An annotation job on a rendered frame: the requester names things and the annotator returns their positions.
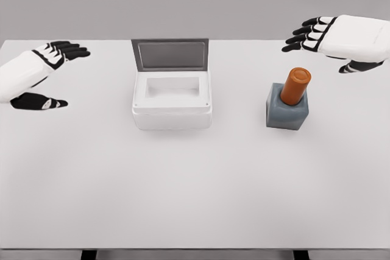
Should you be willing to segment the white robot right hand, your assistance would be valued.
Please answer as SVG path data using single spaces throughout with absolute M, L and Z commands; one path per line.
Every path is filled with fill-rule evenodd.
M 282 47 L 282 52 L 299 50 L 347 60 L 340 74 L 366 72 L 390 60 L 390 21 L 351 15 L 310 18 Z

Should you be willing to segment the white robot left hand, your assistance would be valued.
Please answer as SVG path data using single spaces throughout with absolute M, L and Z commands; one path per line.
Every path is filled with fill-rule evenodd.
M 68 102 L 29 90 L 45 81 L 69 61 L 85 58 L 91 52 L 78 43 L 52 41 L 0 66 L 0 104 L 10 104 L 18 110 L 44 111 L 68 106 Z

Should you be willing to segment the grey bottle with orange cap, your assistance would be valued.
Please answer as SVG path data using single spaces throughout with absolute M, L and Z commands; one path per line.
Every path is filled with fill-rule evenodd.
M 273 83 L 266 100 L 266 126 L 299 130 L 309 114 L 307 86 L 311 80 L 305 68 L 293 68 L 285 83 Z

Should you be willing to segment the grey hinged box lid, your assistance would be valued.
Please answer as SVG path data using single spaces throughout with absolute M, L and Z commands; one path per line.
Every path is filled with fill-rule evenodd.
M 139 72 L 207 71 L 208 38 L 132 39 Z

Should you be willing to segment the white rectangular storage box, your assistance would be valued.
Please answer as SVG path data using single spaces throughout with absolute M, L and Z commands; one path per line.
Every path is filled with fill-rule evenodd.
M 139 129 L 207 129 L 212 112 L 208 71 L 136 73 L 132 113 Z

